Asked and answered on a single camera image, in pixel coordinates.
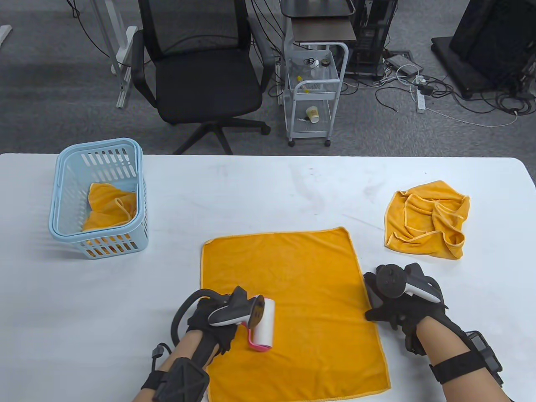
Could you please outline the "person's left hand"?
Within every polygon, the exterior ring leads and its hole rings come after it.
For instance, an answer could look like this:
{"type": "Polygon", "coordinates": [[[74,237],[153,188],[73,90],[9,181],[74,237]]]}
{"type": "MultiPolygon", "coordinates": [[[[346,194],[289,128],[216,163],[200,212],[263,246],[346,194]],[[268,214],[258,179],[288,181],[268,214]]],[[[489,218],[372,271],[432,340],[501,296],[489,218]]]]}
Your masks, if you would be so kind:
{"type": "Polygon", "coordinates": [[[198,350],[201,346],[208,347],[211,352],[216,347],[217,354],[224,354],[230,350],[231,342],[236,336],[237,324],[228,324],[222,327],[209,324],[210,314],[223,306],[224,303],[214,299],[207,297],[200,299],[195,312],[188,319],[186,331],[199,330],[202,334],[198,350]]]}

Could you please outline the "person's right hand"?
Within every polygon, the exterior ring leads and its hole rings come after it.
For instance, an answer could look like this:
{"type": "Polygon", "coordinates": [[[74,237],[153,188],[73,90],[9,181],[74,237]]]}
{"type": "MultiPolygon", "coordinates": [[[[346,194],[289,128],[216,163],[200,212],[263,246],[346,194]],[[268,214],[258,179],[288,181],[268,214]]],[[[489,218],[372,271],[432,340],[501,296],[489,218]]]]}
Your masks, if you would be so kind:
{"type": "Polygon", "coordinates": [[[404,268],[379,265],[375,272],[365,273],[363,279],[371,306],[365,313],[366,320],[389,323],[393,330],[402,329],[406,349],[425,356],[417,324],[425,317],[444,316],[448,308],[437,281],[425,275],[419,263],[404,268]]]}

